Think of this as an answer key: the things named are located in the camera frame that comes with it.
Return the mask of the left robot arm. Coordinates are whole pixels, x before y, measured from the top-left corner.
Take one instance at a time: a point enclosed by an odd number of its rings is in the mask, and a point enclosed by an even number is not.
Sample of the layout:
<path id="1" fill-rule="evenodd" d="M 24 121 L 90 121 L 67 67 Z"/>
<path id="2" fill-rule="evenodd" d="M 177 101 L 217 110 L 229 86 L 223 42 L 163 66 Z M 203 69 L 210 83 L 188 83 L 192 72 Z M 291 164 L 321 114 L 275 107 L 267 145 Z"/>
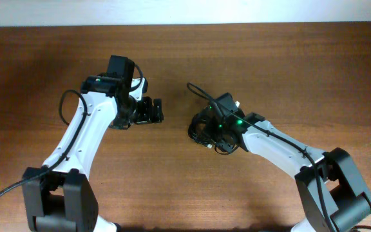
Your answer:
<path id="1" fill-rule="evenodd" d="M 40 168 L 23 174 L 23 197 L 30 231 L 118 232 L 120 226 L 99 215 L 89 176 L 107 129 L 161 123 L 161 99 L 146 97 L 148 82 L 134 78 L 139 67 L 112 55 L 106 72 L 89 76 L 77 96 L 79 105 L 65 134 Z"/>

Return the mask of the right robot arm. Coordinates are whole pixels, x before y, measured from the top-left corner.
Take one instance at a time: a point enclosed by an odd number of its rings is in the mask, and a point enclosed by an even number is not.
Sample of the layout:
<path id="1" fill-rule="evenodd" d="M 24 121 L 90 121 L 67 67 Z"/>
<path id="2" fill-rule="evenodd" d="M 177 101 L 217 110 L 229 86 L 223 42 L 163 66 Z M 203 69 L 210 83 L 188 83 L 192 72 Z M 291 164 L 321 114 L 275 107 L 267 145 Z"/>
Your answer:
<path id="1" fill-rule="evenodd" d="M 308 146 L 256 113 L 244 114 L 230 93 L 209 101 L 202 135 L 225 154 L 259 155 L 295 180 L 305 218 L 292 231 L 351 231 L 371 215 L 371 191 L 350 154 Z"/>

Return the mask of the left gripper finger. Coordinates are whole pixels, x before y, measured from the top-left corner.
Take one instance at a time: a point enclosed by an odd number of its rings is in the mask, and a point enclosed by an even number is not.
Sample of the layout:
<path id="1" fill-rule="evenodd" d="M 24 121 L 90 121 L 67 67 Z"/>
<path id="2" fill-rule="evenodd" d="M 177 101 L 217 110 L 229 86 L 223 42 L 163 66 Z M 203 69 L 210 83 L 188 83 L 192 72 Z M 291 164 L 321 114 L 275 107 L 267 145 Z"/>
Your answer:
<path id="1" fill-rule="evenodd" d="M 142 121 L 144 123 L 152 123 L 155 119 L 153 100 L 151 97 L 143 97 L 142 103 L 143 103 Z"/>
<path id="2" fill-rule="evenodd" d="M 153 100 L 153 123 L 160 123 L 164 120 L 164 114 L 162 111 L 162 99 Z"/>

